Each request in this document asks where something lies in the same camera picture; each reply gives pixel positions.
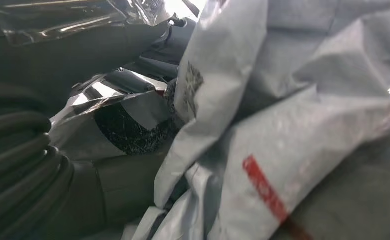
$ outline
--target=folded plastic bag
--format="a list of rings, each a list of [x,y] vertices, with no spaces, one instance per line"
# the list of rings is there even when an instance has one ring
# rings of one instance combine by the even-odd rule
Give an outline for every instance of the folded plastic bag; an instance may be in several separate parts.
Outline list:
[[[269,239],[343,159],[383,132],[390,0],[211,0],[178,78],[175,106],[186,125],[155,180],[156,207],[168,213],[133,239]],[[381,212],[370,216],[378,226]],[[142,222],[155,219],[149,210]],[[313,237],[390,232],[350,234],[355,226],[329,223],[336,227]]]

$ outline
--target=black corrugated hose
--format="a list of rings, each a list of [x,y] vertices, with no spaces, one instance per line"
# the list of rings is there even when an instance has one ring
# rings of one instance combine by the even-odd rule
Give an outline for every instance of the black corrugated hose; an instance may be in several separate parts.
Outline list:
[[[22,239],[47,224],[68,190],[73,166],[48,146],[50,127],[44,115],[0,102],[0,239]]]

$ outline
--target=red stripe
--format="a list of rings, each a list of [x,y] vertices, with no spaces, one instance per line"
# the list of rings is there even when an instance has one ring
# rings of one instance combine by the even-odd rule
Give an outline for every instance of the red stripe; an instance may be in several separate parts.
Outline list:
[[[243,160],[243,170],[248,174],[249,180],[254,185],[262,201],[270,209],[271,213],[282,224],[288,214],[285,206],[276,194],[276,191],[271,187],[270,183],[265,178],[265,175],[261,172],[260,167],[255,161],[254,156],[249,156]]]
[[[274,217],[277,218],[280,224],[286,221],[284,228],[289,232],[292,238],[296,240],[312,240],[312,237],[308,233],[288,218],[289,214],[287,213],[283,202],[279,199],[276,191],[265,178],[265,175],[262,173],[254,156],[251,155],[243,160],[242,167],[262,201]]]

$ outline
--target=shiny plastic wrap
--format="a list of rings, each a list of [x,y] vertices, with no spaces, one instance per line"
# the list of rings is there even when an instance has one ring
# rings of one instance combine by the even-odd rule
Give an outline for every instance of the shiny plastic wrap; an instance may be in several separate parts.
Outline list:
[[[179,0],[0,0],[0,28],[13,45],[59,39],[100,26],[155,26]]]
[[[151,154],[171,137],[169,109],[154,91],[72,101],[51,119],[49,132],[53,146],[72,161]]]
[[[390,239],[389,87],[390,0],[208,1],[132,239]]]

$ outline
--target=plastic bag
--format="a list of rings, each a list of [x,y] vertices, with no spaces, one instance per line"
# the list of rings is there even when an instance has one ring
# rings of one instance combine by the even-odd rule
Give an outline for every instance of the plastic bag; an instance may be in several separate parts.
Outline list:
[[[173,134],[166,102],[154,91],[68,105],[51,121],[52,145],[73,161],[150,154]]]
[[[0,28],[13,45],[59,39],[98,26],[155,26],[179,0],[0,0]]]
[[[157,210],[141,222],[161,224],[141,224],[133,240],[264,240],[285,222],[295,239],[389,239],[390,214],[372,212],[379,201],[390,209],[385,186],[375,180],[366,187],[375,194],[353,194],[372,172],[335,191],[340,174],[316,208],[307,197],[382,134],[389,86],[390,0],[210,0],[179,68],[175,106],[186,125],[156,177]],[[380,198],[355,212],[362,202],[348,206],[350,194]],[[312,210],[295,220],[305,232],[289,224],[303,200]],[[352,213],[348,224],[338,211]]]

